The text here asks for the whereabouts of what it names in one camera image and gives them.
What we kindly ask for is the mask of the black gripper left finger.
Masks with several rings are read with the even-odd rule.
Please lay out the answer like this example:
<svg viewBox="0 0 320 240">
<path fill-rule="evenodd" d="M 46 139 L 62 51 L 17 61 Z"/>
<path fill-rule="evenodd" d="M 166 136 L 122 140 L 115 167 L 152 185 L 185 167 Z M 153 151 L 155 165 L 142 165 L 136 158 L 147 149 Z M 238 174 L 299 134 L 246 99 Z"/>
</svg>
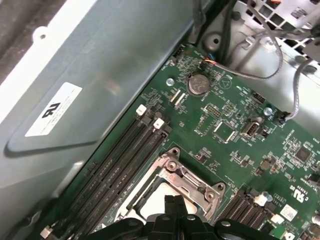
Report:
<svg viewBox="0 0 320 240">
<path fill-rule="evenodd" d="M 87 240 L 178 240 L 180 196 L 164 197 L 164 213 L 150 215 L 146 223 L 133 217 L 117 221 L 86 236 Z"/>
</svg>

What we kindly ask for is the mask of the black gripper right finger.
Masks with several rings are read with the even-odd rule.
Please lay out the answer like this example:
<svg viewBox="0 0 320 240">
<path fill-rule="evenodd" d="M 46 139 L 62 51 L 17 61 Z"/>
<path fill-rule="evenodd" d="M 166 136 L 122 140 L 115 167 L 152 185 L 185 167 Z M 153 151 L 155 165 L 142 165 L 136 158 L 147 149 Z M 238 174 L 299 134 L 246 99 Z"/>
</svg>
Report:
<svg viewBox="0 0 320 240">
<path fill-rule="evenodd" d="M 182 196 L 176 196 L 176 217 L 185 240 L 265 240 L 267 234 L 242 223 L 219 220 L 214 226 L 203 222 L 197 215 L 189 214 Z"/>
</svg>

